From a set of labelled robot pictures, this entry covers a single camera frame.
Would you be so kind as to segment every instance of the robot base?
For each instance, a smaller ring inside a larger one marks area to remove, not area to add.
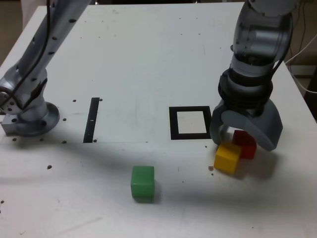
[[[2,127],[7,135],[36,136],[52,130],[59,121],[57,107],[46,102],[48,112],[39,120],[24,121],[18,115],[5,115]]]

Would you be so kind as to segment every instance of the block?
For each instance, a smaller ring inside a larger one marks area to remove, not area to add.
[[[253,159],[257,150],[257,143],[251,135],[243,130],[235,130],[233,133],[232,143],[242,148],[241,159]]]
[[[214,167],[227,174],[233,175],[236,171],[242,148],[229,142],[219,145],[216,152]]]
[[[131,192],[135,199],[153,199],[154,167],[134,166],[131,176]]]

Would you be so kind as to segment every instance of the cable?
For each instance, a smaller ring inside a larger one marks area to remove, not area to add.
[[[293,77],[293,79],[296,80],[296,82],[299,84],[299,86],[301,86],[301,88],[304,89],[306,92],[317,94],[317,92],[310,91],[310,90],[306,89],[292,73],[290,73],[290,74]]]
[[[35,67],[39,64],[41,58],[43,57],[43,54],[46,50],[46,46],[48,44],[49,41],[49,37],[50,37],[50,32],[51,32],[51,10],[50,10],[50,0],[46,0],[46,10],[47,10],[47,32],[46,32],[46,37],[45,37],[45,41],[44,41],[44,45],[42,47],[42,50],[38,56],[38,58],[36,59],[36,61],[34,62],[34,64],[32,65],[32,67],[29,69],[29,71],[26,72],[26,74],[22,77],[22,79],[17,83],[16,87],[13,89],[12,93],[8,96],[8,98],[0,105],[0,108],[6,104],[16,93],[16,91],[20,88],[20,86],[22,85],[22,83],[26,80],[26,78],[30,75],[30,73],[35,69]]]
[[[290,58],[287,62],[285,63],[288,63],[289,61],[291,61],[292,59],[294,59],[296,56],[298,56],[301,52],[303,52],[313,41],[314,39],[317,37],[317,34],[312,38],[312,40],[301,50],[299,51],[296,55],[294,55],[292,58]]]
[[[299,51],[302,49],[302,45],[303,45],[303,40],[305,37],[305,33],[306,33],[306,17],[305,17],[305,4],[306,2],[303,4],[303,17],[304,17],[304,31],[303,31],[303,35],[302,35],[302,40],[301,40],[301,44],[299,45]]]
[[[297,19],[296,19],[295,24],[293,25],[293,30],[296,28],[296,26],[297,26],[297,24],[299,22],[299,19],[301,18],[301,5],[302,5],[302,2],[300,2],[299,5],[298,5]],[[290,51],[291,58],[292,58],[293,57],[293,52],[292,52],[292,47],[291,46],[292,46],[292,42],[291,42],[291,44],[289,46],[289,51]],[[292,62],[290,62],[289,65],[288,65],[288,70],[290,72],[292,72],[291,65],[292,65]]]

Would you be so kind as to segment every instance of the black tape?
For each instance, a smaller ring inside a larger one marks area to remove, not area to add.
[[[92,143],[95,132],[95,125],[97,120],[99,106],[99,98],[92,98],[89,107],[86,130],[83,143]]]

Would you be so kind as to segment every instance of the robotic arm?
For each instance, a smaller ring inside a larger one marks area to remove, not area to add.
[[[45,102],[46,66],[90,0],[55,0],[22,58],[0,80],[0,108],[6,134],[41,135],[59,121],[55,105]]]
[[[274,103],[272,77],[292,37],[296,0],[247,0],[240,12],[230,68],[220,77],[222,98],[214,109],[210,134],[220,144],[229,126],[248,132],[264,149],[276,148],[283,126]]]
[[[222,98],[210,126],[220,144],[228,126],[247,131],[266,150],[277,146],[282,123],[269,99],[272,76],[284,59],[292,35],[291,11],[297,0],[248,0],[241,10],[230,68],[220,77]],[[45,102],[46,66],[90,0],[55,0],[22,58],[0,80],[0,108],[6,134],[35,136],[58,123],[55,105]]]

